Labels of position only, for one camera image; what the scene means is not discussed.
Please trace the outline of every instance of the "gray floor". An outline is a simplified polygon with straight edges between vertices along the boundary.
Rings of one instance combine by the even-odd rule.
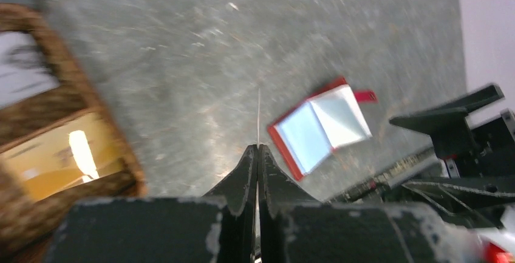
[[[338,151],[300,183],[325,199],[429,142],[389,126],[389,117],[465,92],[458,0],[47,4],[128,135],[152,195],[207,192],[258,141],[258,127],[260,142],[272,145],[267,124],[343,75],[380,102],[362,106],[374,138]]]

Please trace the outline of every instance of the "book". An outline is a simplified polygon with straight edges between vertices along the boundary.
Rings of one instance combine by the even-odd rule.
[[[311,173],[335,149],[372,136],[360,102],[377,102],[377,97],[373,91],[353,91],[339,77],[268,127],[295,180]]]

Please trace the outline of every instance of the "notebook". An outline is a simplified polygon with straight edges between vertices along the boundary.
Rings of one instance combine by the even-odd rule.
[[[374,92],[353,92],[339,77],[270,125],[268,133],[295,180],[311,173],[335,149],[370,138],[358,103],[376,101]]]

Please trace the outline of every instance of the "red strap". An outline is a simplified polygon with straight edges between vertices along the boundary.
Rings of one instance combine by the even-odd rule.
[[[377,96],[372,90],[354,91],[357,102],[377,102]]]

